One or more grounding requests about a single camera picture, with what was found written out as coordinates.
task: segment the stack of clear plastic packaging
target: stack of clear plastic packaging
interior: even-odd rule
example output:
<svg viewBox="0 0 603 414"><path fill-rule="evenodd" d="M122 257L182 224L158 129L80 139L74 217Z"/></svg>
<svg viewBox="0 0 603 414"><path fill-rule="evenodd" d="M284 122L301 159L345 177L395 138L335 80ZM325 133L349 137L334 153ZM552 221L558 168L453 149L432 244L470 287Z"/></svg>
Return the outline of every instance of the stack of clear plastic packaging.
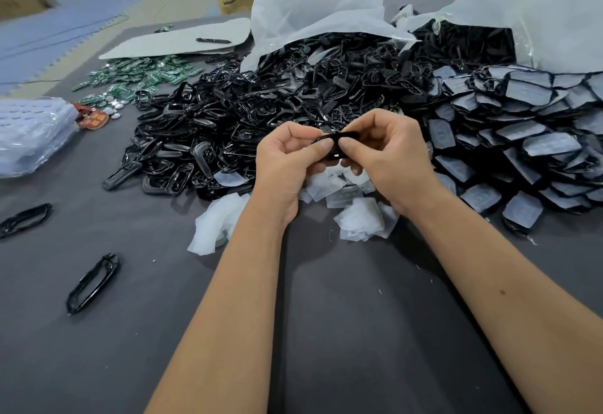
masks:
<svg viewBox="0 0 603 414"><path fill-rule="evenodd" d="M77 117L61 98L0 100L0 178L33 173L79 130Z"/></svg>
<svg viewBox="0 0 603 414"><path fill-rule="evenodd" d="M374 190L366 171L356 176L349 167L336 165L310 177L299 199L312 203L326 198L328 208L343 208L334 218L343 240L367 241L373 235L387 239L400 215L391 206L364 196ZM231 193L212 201L195 221L195 235L188 250L198 255L212 254L230 240L249 197Z"/></svg>

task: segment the hand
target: hand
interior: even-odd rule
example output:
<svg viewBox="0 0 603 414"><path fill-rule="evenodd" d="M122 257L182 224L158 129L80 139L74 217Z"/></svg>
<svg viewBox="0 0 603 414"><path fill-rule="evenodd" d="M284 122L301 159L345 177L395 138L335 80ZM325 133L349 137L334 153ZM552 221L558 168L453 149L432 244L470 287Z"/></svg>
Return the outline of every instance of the hand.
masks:
<svg viewBox="0 0 603 414"><path fill-rule="evenodd" d="M433 172L418 122L385 110L373 110L351 122L344 131L359 131L360 142L340 138L339 146L359 175L366 169L379 192L401 214L409 217L434 194L445 193Z"/></svg>
<svg viewBox="0 0 603 414"><path fill-rule="evenodd" d="M310 145L322 135L318 128L285 122L258 144L252 197L261 197L282 215L285 227L297 215L297 194L306 175L322 173L326 168L319 161L331 150L333 140Z"/></svg>

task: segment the gray work surface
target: gray work surface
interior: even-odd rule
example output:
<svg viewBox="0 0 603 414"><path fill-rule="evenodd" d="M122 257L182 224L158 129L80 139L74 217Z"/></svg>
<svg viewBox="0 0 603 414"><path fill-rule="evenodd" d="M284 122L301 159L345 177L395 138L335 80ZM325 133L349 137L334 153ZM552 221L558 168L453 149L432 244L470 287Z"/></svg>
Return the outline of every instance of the gray work surface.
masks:
<svg viewBox="0 0 603 414"><path fill-rule="evenodd" d="M408 2L426 12L451 1L386 0L386 15ZM155 28L127 30L106 50ZM84 63L50 95L75 100L90 93L70 90L101 64ZM220 258L221 250L206 257L186 251L207 205L194 193L148 196L136 180L111 193L101 188L137 124L135 107L121 113L98 131L80 133L36 173L0 181L0 219L45 202L55 209L40 227L0 242L3 414L142 412ZM524 411L411 227L401 220L389 240L345 242L333 221L337 212L324 201L301 203L287 230L270 411ZM492 222L500 227L497 218ZM505 235L601 314L601 222L600 210L547 212L532 235L537 245ZM67 294L108 252L123 261L118 277L88 309L68 316Z"/></svg>

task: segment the pile of black plastic parts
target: pile of black plastic parts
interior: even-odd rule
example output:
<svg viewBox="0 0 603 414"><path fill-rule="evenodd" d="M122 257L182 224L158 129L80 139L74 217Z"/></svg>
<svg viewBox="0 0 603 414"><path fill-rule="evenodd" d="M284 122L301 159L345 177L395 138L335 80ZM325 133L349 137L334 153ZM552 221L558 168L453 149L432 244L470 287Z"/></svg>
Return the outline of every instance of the pile of black plastic parts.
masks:
<svg viewBox="0 0 603 414"><path fill-rule="evenodd" d="M284 121L338 131L373 108L422 123L442 182L477 212L509 201L503 220L526 233L545 203L585 212L603 201L603 75L551 75L514 65L510 30L430 23L404 44L325 34L284 46L255 72L242 57L170 95L140 91L139 117L116 189L213 200L249 191L259 141ZM215 175L237 172L231 186Z"/></svg>

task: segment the forearm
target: forearm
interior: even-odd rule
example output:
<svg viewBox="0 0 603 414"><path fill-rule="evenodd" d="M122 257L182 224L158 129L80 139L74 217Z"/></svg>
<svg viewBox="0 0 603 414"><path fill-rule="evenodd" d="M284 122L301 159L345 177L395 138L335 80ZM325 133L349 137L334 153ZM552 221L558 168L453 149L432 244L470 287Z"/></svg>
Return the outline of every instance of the forearm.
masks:
<svg viewBox="0 0 603 414"><path fill-rule="evenodd" d="M410 216L536 412L603 404L603 320L447 191Z"/></svg>
<svg viewBox="0 0 603 414"><path fill-rule="evenodd" d="M284 225L252 196L147 414L265 413Z"/></svg>

